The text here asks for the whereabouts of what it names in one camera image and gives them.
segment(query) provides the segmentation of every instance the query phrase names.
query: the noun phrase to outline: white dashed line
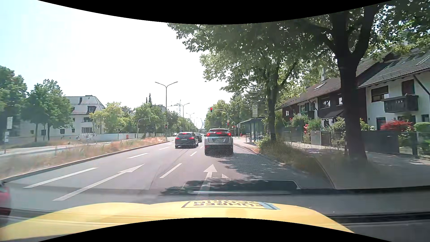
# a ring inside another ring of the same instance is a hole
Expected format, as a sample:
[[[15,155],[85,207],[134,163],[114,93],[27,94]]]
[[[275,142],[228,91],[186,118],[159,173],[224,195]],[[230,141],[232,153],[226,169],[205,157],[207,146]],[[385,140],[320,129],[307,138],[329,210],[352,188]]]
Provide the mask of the white dashed line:
[[[71,174],[68,174],[68,175],[65,175],[65,176],[62,176],[62,177],[52,178],[50,180],[46,180],[46,181],[43,181],[43,182],[39,182],[39,183],[36,183],[36,184],[33,184],[33,185],[26,186],[24,188],[33,188],[35,186],[40,186],[40,185],[43,185],[43,184],[46,184],[46,183],[50,183],[50,182],[53,182],[53,181],[56,181],[56,180],[59,180],[59,179],[66,178],[66,177],[71,177],[73,175],[77,175],[77,174],[80,174],[80,173],[83,173],[83,172],[86,172],[86,171],[90,171],[90,170],[94,170],[94,169],[97,169],[97,167],[93,167],[93,168],[86,169],[86,170],[83,170],[83,171],[78,171],[78,172],[71,173]]]
[[[169,170],[168,172],[166,172],[166,174],[160,176],[160,178],[165,178],[167,175],[170,174],[170,172],[174,171],[176,168],[178,168],[178,166],[182,165],[182,163],[177,164],[174,168],[172,168],[171,170]]]
[[[140,154],[140,155],[135,155],[135,156],[132,156],[132,157],[128,157],[127,159],[131,159],[131,158],[138,157],[138,156],[141,156],[141,155],[146,155],[146,154],[149,154],[149,153],[143,153],[143,154]]]

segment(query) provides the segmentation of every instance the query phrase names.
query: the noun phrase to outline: house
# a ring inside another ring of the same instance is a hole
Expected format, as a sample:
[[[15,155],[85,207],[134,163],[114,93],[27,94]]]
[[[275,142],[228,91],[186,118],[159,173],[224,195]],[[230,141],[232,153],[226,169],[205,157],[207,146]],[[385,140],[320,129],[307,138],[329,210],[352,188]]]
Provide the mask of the house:
[[[392,53],[386,53],[383,60],[393,59]],[[366,82],[373,75],[378,73],[387,64],[379,63],[372,58],[363,59],[356,71],[357,86]],[[366,90],[359,89],[360,109],[357,110],[363,120],[367,120],[366,110]],[[310,118],[319,117],[323,127],[328,127],[336,122],[336,117],[342,116],[343,113],[341,80],[340,78],[326,78],[324,70],[321,75],[321,82],[307,87],[306,91],[298,97],[288,99],[276,110],[282,109],[283,117],[286,120],[291,119],[294,114],[307,114]]]
[[[430,52],[413,50],[385,63],[359,86],[366,93],[367,123],[379,130],[393,119],[429,122]]]
[[[54,129],[51,127],[49,135],[51,139],[74,138],[82,134],[104,133],[103,127],[93,124],[89,114],[102,110],[105,106],[93,95],[67,96],[73,106],[70,114],[72,118],[71,126],[68,128]],[[19,122],[19,136],[13,137],[9,143],[30,142],[35,135],[36,125],[28,121]],[[39,124],[37,130],[38,139],[45,139],[47,135],[46,125]]]

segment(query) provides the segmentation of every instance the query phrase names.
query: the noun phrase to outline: white house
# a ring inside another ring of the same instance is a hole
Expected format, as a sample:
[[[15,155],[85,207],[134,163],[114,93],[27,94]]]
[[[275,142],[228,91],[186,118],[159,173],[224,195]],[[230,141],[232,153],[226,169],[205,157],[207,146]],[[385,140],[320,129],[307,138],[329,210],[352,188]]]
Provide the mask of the white house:
[[[380,129],[393,119],[429,122],[430,52],[391,60],[359,88],[366,89],[367,123]]]
[[[89,118],[90,113],[102,110],[105,106],[93,95],[85,96],[67,96],[73,106],[71,113],[72,124],[68,128],[50,129],[50,139],[73,139],[76,136],[93,135],[104,133],[103,127],[98,127],[92,123]],[[19,136],[11,137],[9,143],[26,143],[34,140],[36,125],[28,121],[21,121],[19,124]],[[37,137],[38,140],[47,139],[46,126],[43,124],[38,125]]]

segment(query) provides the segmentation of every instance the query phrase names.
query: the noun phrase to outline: car hood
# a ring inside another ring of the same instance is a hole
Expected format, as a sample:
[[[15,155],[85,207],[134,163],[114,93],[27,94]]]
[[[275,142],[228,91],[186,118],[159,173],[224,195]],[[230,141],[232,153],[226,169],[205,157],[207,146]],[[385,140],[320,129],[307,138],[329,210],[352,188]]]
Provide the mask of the car hood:
[[[158,204],[99,203],[64,209],[0,228],[0,240],[67,235],[146,221],[229,217],[301,223],[352,233],[312,209],[267,202],[204,200]]]

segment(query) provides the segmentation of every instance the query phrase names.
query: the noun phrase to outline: black car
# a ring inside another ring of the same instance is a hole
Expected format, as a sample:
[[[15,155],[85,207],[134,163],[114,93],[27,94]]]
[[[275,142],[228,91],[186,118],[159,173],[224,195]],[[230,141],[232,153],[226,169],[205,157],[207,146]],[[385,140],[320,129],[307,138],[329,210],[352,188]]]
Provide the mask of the black car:
[[[199,146],[199,139],[194,132],[181,132],[175,138],[175,149],[178,147],[196,148]]]
[[[195,133],[197,136],[197,139],[199,140],[199,143],[201,143],[203,141],[203,135],[201,133]]]

